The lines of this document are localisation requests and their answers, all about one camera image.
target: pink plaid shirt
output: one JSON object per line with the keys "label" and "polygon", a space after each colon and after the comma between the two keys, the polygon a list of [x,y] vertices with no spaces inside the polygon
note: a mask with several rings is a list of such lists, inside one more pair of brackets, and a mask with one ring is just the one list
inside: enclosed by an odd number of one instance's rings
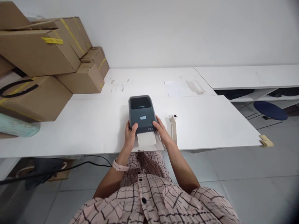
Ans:
{"label": "pink plaid shirt", "polygon": [[187,194],[172,183],[160,152],[132,153],[121,187],[110,197],[86,202],[79,223],[240,223],[230,202],[200,187]]}

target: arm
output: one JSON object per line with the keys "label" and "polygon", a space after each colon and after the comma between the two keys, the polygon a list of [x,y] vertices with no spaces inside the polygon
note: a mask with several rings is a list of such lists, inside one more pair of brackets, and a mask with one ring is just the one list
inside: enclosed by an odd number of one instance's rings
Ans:
{"label": "arm", "polygon": [[[117,164],[123,166],[127,165],[131,151],[134,147],[135,134],[137,128],[138,124],[135,123],[132,127],[132,131],[130,131],[129,121],[127,122],[125,129],[125,144],[116,159]],[[124,172],[116,171],[114,167],[111,167],[108,173],[103,178],[103,180],[100,182],[99,186],[97,187],[97,190],[94,193],[93,198],[107,198],[111,194],[116,192],[121,183],[123,175]]]}
{"label": "arm", "polygon": [[153,125],[158,130],[162,143],[167,149],[169,160],[178,184],[184,191],[191,193],[194,189],[199,188],[200,184],[190,166],[182,156],[178,146],[167,133],[161,119],[158,116],[156,117],[158,123],[153,121]]}

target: white wall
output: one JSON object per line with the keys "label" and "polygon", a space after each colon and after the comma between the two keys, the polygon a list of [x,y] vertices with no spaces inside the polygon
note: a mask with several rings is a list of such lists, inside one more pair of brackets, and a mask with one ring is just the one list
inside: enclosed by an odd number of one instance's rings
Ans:
{"label": "white wall", "polygon": [[79,16],[111,68],[299,63],[296,0],[14,0]]}

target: black strap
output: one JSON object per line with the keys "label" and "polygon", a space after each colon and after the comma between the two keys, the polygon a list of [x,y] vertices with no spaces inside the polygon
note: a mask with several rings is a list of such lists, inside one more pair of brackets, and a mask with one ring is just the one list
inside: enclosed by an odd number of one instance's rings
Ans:
{"label": "black strap", "polygon": [[31,86],[30,88],[22,91],[22,92],[19,92],[19,93],[15,93],[15,94],[11,94],[11,95],[3,95],[4,92],[8,89],[10,89],[11,87],[14,87],[16,85],[19,85],[19,84],[22,84],[22,83],[25,83],[25,82],[32,82],[33,80],[32,79],[26,79],[26,80],[21,80],[21,81],[17,81],[17,82],[13,82],[11,84],[8,84],[7,86],[3,87],[0,89],[0,96],[4,97],[4,98],[12,98],[12,97],[17,97],[17,96],[21,96],[21,95],[24,95],[26,93],[29,93],[30,91],[36,89],[38,87],[38,84],[35,84],[33,86]]}

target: water bottle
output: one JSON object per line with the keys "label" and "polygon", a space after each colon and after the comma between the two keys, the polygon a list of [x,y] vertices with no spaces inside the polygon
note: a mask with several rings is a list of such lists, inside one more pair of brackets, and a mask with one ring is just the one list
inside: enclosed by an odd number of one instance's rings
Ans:
{"label": "water bottle", "polygon": [[0,132],[22,137],[31,137],[40,130],[39,126],[0,113]]}

